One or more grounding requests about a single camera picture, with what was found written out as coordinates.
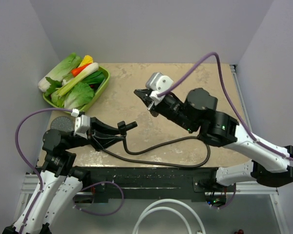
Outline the black angle valve fitting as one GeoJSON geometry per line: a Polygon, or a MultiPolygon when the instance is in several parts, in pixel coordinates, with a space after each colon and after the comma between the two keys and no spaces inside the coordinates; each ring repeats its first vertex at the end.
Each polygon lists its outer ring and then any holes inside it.
{"type": "Polygon", "coordinates": [[[133,128],[136,128],[137,126],[138,124],[135,121],[129,124],[126,124],[124,121],[117,123],[119,133],[121,136],[124,136],[124,137],[127,135],[127,131],[132,130],[133,128]]]}

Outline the grey shower head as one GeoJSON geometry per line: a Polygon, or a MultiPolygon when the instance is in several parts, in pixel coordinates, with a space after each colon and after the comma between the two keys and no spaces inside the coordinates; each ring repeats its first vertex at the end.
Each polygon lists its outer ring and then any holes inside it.
{"type": "Polygon", "coordinates": [[[73,121],[66,116],[57,117],[51,122],[50,129],[71,132],[73,131],[73,121]]]}

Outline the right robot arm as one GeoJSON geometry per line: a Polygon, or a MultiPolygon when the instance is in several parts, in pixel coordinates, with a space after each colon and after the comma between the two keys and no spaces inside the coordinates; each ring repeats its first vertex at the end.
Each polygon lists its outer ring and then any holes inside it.
{"type": "Polygon", "coordinates": [[[190,90],[185,101],[174,93],[165,95],[158,104],[151,98],[150,89],[136,89],[134,94],[156,117],[162,115],[189,133],[198,132],[198,139],[206,145],[224,147],[249,158],[240,165],[220,167],[206,185],[220,191],[234,183],[256,181],[267,187],[281,187],[293,182],[293,146],[280,147],[267,142],[274,151],[264,148],[265,141],[250,134],[232,116],[216,110],[218,99],[203,88],[190,90]]]}

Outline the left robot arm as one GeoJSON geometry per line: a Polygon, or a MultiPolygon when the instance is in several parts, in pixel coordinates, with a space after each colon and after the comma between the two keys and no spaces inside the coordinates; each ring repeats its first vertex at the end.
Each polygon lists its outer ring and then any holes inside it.
{"type": "Polygon", "coordinates": [[[78,191],[91,187],[90,171],[73,163],[75,153],[69,150],[86,145],[103,150],[126,137],[136,123],[119,122],[117,128],[95,117],[81,115],[75,119],[73,131],[50,129],[43,135],[42,149],[46,157],[39,182],[19,219],[4,229],[5,234],[49,234],[65,206],[78,191]]]}

